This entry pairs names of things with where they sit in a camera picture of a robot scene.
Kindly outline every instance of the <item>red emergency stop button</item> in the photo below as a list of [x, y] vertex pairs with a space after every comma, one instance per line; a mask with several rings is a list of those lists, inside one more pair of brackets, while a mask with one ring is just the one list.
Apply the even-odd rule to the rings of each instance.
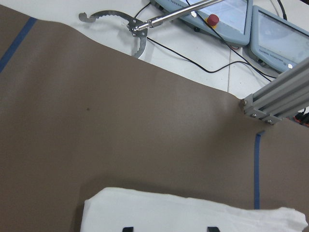
[[214, 27], [217, 25], [217, 23], [219, 23], [220, 19], [215, 14], [211, 14], [206, 21], [210, 26]]

